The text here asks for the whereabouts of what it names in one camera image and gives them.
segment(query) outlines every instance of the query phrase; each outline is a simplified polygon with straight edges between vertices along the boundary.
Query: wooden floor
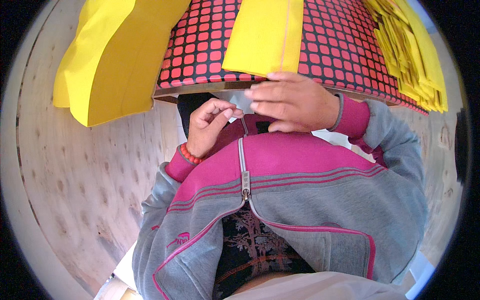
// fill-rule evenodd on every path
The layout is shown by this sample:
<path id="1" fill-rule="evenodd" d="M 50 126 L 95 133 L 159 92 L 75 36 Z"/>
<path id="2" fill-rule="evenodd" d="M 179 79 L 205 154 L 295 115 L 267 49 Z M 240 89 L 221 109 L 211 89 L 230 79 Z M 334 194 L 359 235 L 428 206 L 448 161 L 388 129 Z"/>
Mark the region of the wooden floor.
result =
<path id="1" fill-rule="evenodd" d="M 14 224 L 15 233 L 40 232 L 47 250 L 54 254 L 50 259 L 57 259 L 55 263 L 65 268 L 73 284 L 86 291 L 72 299 L 95 296 L 135 242 L 140 202 L 150 192 L 156 167 L 169 161 L 184 139 L 176 106 L 166 102 L 158 102 L 147 113 L 93 128 L 79 124 L 68 109 L 53 107 L 55 73 L 75 35 L 83 3 L 58 0 L 47 7 L 50 11 L 35 41 L 20 51 L 25 62 L 12 71 L 19 84 L 4 99 L 17 119 L 15 113 L 3 111 L 1 124 L 7 210 L 10 219 L 24 220 Z M 456 182 L 453 142 L 461 98 L 448 52 L 438 34 L 432 38 L 439 47 L 450 111 L 429 117 L 406 108 L 392 111 L 421 137 L 430 213 L 420 250 L 437 265 L 459 208 L 461 187 Z M 18 177 L 10 176 L 14 171 Z M 27 218 L 34 220 L 36 228 L 26 227 Z M 41 260 L 35 246 L 43 246 L 29 244 L 29 239 L 20 239 L 21 246 L 28 248 L 27 259 Z M 48 282 L 39 277 L 42 283 Z"/>

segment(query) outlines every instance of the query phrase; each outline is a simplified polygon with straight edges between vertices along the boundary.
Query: person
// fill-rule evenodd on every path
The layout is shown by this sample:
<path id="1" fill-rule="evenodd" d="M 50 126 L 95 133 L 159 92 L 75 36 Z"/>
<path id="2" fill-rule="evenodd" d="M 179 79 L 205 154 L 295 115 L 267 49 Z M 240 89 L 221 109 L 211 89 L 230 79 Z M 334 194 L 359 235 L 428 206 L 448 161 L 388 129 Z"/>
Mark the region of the person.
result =
<path id="1" fill-rule="evenodd" d="M 268 79 L 245 91 L 255 114 L 199 96 L 187 143 L 159 166 L 132 262 L 144 299 L 224 299 L 333 272 L 386 286 L 408 271 L 427 214 L 418 137 L 379 101 Z"/>

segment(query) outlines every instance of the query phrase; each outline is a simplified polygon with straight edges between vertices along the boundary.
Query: table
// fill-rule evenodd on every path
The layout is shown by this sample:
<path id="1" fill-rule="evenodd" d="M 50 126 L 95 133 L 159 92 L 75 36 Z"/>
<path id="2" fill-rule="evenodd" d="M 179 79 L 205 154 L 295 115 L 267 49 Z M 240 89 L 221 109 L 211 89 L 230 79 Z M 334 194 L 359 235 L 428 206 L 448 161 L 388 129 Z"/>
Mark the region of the table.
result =
<path id="1" fill-rule="evenodd" d="M 153 99 L 172 94 L 246 89 L 266 80 L 221 68 L 241 0 L 192 0 L 172 29 Z M 332 92 L 428 112 L 399 93 L 361 0 L 305 0 L 298 72 Z"/>

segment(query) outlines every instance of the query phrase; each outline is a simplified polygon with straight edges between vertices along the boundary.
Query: zipper pull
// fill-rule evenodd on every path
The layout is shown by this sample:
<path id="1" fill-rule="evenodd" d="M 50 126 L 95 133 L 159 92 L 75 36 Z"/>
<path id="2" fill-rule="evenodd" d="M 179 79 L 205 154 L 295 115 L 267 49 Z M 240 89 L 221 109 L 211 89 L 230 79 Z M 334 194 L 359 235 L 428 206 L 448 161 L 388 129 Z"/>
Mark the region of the zipper pull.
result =
<path id="1" fill-rule="evenodd" d="M 242 198 L 244 201 L 248 201 L 250 197 L 250 171 L 243 171 L 241 173 L 241 181 L 242 181 Z"/>

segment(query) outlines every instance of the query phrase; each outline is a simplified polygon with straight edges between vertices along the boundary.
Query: pink and gray jacket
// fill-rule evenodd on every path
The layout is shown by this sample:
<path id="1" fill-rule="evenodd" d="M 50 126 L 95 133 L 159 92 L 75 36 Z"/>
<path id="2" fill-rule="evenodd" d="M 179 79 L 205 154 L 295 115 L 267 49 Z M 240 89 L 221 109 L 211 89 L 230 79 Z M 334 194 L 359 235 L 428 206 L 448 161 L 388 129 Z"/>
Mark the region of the pink and gray jacket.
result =
<path id="1" fill-rule="evenodd" d="M 177 149 L 158 168 L 132 263 L 145 300 L 210 300 L 220 220 L 246 202 L 316 272 L 402 280 L 427 215 L 419 139 L 385 104 L 337 96 L 341 112 L 330 130 L 376 163 L 311 134 L 257 134 L 255 122 L 269 118 L 245 115 L 201 164 Z"/>

